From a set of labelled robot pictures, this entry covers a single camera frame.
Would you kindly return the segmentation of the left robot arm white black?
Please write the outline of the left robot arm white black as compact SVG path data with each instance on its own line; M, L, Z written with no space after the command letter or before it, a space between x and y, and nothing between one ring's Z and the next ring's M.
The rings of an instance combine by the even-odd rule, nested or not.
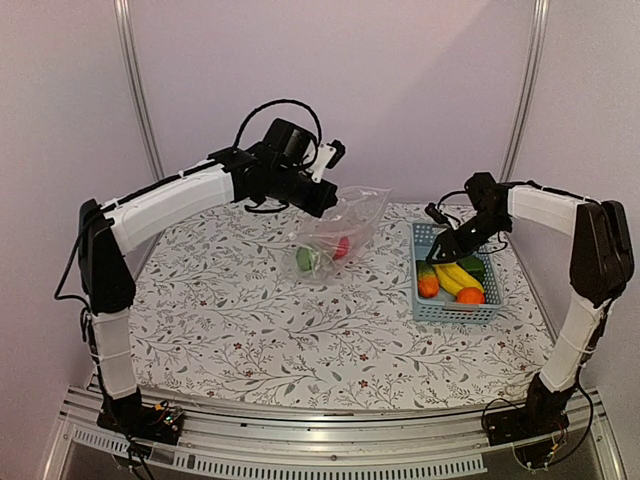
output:
M324 143L278 118L246 150L226 147L125 197L82 205L78 259L93 317L91 342L105 395L114 400L109 415L126 433L141 433L149 423L146 408L131 398L138 390L129 341L136 285L126 254L200 212L244 200L254 213L273 199L319 218L337 203L337 187L323 175L345 153L340 141Z

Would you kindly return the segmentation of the green orange carrot toy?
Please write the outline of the green orange carrot toy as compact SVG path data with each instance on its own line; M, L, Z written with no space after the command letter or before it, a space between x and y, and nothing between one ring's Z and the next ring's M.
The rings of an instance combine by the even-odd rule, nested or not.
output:
M439 293L439 280L434 268L424 260L416 261L417 291L420 297L434 298Z

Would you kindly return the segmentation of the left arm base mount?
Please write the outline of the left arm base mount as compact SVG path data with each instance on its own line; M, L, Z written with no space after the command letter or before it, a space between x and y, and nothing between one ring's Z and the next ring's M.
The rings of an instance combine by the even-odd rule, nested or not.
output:
M105 395L97 425L134 439L177 445L184 425L184 410L166 400L145 406L141 392L121 399Z

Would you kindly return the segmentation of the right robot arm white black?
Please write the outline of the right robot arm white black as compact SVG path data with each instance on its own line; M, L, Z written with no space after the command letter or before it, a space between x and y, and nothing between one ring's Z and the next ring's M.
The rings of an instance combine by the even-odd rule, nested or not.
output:
M569 236L572 250L568 311L549 359L532 379L517 427L537 436L562 412L579 383L582 366L604 333L609 312L634 273L632 242L623 205L598 201L533 181L499 183L488 172L470 177L464 190L475 216L440 233L427 262L452 264L514 220L525 220Z

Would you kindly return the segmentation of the red apple toy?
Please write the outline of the red apple toy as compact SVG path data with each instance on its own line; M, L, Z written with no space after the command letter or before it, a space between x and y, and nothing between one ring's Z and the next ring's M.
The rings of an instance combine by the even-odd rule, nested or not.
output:
M338 240L338 244L335 247L332 260L333 261L341 260L349 253L349 251L350 251L350 240L348 237L342 236Z

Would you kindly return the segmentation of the clear zip top bag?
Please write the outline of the clear zip top bag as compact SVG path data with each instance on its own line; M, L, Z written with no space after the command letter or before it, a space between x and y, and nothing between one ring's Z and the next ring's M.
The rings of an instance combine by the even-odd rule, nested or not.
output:
M286 277L294 281L327 285L335 281L341 271L357 260L364 247L373 239L389 204L392 191L384 188L349 186L337 192L337 204L321 218L309 218L290 235L291 246L285 253L281 268ZM332 256L338 240L350 240L349 253L338 261ZM296 266L295 253L307 246L319 253L314 272L302 273Z

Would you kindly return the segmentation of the dark green pepper toy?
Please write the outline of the dark green pepper toy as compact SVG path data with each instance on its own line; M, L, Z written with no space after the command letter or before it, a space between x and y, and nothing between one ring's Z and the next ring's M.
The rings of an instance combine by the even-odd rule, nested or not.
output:
M484 283L486 278L486 267L483 261L478 257L468 256L458 260L457 264L479 283Z

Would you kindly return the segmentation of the green watermelon toy ball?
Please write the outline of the green watermelon toy ball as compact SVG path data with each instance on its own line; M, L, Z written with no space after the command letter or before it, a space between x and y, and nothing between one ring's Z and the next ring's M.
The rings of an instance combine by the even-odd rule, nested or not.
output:
M314 272L317 268L319 253L310 247L300 246L295 253L296 266L302 273Z

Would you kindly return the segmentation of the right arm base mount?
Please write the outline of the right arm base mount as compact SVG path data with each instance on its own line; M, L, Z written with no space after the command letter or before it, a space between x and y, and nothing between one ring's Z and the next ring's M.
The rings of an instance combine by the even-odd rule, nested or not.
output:
M485 407L481 427L489 444L502 445L562 432L569 426L565 408L575 391L573 385L564 391L551 392L536 374L529 384L523 406L493 413L488 413L488 406ZM515 457L524 467L541 469L551 464L558 449L558 441L546 440L516 448Z

